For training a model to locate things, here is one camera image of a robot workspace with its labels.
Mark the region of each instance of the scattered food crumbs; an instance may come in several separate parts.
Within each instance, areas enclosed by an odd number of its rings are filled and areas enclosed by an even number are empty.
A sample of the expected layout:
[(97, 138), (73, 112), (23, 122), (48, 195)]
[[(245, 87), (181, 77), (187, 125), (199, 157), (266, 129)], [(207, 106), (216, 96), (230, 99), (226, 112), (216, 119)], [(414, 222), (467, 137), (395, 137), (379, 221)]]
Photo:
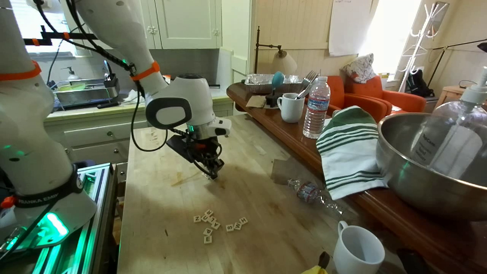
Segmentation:
[(226, 225), (225, 225), (225, 230), (226, 230), (226, 231), (233, 231), (233, 230), (234, 230), (234, 225), (233, 225), (233, 224), (226, 224)]
[(202, 242), (204, 242), (205, 245), (210, 245), (210, 243), (213, 242), (213, 239), (211, 239), (211, 236), (204, 236), (204, 237), (202, 237)]
[(219, 222), (211, 222), (211, 228), (213, 228), (213, 230), (217, 230), (219, 225), (220, 225)]
[(245, 225), (248, 222), (246, 217), (240, 217), (239, 221), (240, 221), (242, 225)]
[(202, 234), (205, 234), (205, 236), (211, 236), (211, 233), (213, 233), (211, 228), (205, 228), (205, 230), (202, 231)]
[[(205, 210), (202, 214), (195, 214), (193, 216), (193, 222), (207, 222), (210, 224), (210, 227), (207, 227), (202, 234), (202, 242), (205, 245), (210, 245), (213, 242), (213, 231), (216, 231), (222, 224), (219, 224), (216, 221), (214, 211), (213, 210)], [(225, 231), (231, 233), (231, 231), (239, 231), (243, 228), (243, 225), (248, 224), (246, 217), (239, 217), (237, 222), (230, 222), (225, 225)]]
[(242, 230), (242, 224), (240, 222), (234, 222), (233, 227), (234, 227), (234, 230)]
[(204, 216), (213, 216), (213, 210), (205, 210)]
[(201, 222), (201, 216), (199, 214), (193, 216), (193, 222)]

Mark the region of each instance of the mug handle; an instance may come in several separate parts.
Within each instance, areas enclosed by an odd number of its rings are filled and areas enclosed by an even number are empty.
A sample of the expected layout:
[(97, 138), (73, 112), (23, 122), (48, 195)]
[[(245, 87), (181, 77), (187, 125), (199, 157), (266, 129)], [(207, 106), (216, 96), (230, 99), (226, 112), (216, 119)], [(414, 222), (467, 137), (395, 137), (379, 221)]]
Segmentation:
[(336, 225), (338, 234), (341, 231), (344, 231), (347, 227), (348, 227), (348, 224), (345, 221), (339, 221), (338, 225)]

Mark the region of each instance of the cereal piece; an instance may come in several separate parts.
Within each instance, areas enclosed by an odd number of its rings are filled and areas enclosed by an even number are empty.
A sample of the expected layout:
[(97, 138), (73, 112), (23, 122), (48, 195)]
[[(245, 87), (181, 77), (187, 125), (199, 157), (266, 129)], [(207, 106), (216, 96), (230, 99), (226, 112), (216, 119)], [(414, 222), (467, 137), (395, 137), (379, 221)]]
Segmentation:
[(205, 228), (205, 230), (202, 231), (202, 234), (205, 234), (205, 236), (211, 236), (211, 233), (213, 233), (211, 228)]
[(240, 222), (234, 222), (233, 227), (234, 227), (234, 230), (242, 230), (242, 224)]
[(213, 228), (213, 230), (217, 230), (219, 227), (220, 227), (220, 224), (219, 224), (219, 222), (216, 222), (216, 221), (214, 221), (214, 222), (211, 222), (211, 228)]
[(214, 216), (208, 216), (208, 222), (210, 224), (216, 222), (216, 217)]
[(207, 236), (202, 237), (202, 243), (210, 245), (211, 242), (213, 242), (211, 234), (207, 234)]
[(193, 216), (193, 222), (201, 222), (201, 221), (202, 221), (202, 219), (201, 219), (199, 214)]
[(205, 210), (204, 216), (208, 216), (208, 217), (213, 216), (213, 210)]
[(246, 217), (240, 217), (239, 222), (240, 222), (242, 225), (245, 225), (245, 224), (248, 222), (248, 219), (246, 219)]
[(226, 231), (233, 231), (233, 230), (234, 230), (234, 225), (233, 225), (233, 224), (226, 224), (226, 225), (225, 225), (225, 230), (226, 230)]

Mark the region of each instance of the water bottle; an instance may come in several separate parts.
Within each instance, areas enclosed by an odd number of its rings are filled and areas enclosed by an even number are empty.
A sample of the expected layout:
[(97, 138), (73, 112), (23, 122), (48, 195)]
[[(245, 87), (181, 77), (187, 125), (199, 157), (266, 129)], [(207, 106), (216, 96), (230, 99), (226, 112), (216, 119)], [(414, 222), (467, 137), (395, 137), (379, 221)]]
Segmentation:
[(324, 210), (327, 214), (336, 219), (350, 219), (351, 213), (344, 205), (332, 201), (324, 186), (315, 181), (287, 179), (287, 186), (293, 189), (296, 198), (304, 204)]
[(330, 103), (330, 87), (325, 76), (315, 77), (309, 88), (303, 134), (307, 138), (318, 138), (322, 132), (325, 111)]

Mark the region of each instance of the window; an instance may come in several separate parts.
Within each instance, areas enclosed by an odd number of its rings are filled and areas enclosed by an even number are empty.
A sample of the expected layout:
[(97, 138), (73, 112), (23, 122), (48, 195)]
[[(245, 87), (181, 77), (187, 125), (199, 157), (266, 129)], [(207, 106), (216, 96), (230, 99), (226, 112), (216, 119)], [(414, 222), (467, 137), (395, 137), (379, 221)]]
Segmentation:
[[(58, 0), (44, 0), (45, 1), (45, 17), (53, 24), (58, 32), (68, 32), (68, 24), (62, 12), (62, 6)], [(50, 32), (47, 24), (44, 23), (42, 17), (36, 10), (32, 0), (10, 0), (16, 24), (20, 27), (20, 33), (23, 38), (42, 38), (41, 36), (41, 26), (45, 26), (45, 30)], [(45, 53), (45, 52), (56, 52), (61, 39), (53, 39), (53, 45), (26, 45), (29, 53)], [(74, 47), (68, 42), (62, 42), (59, 52), (73, 52)]]
[(394, 74), (421, 0), (379, 0), (360, 55), (374, 53), (376, 73)]

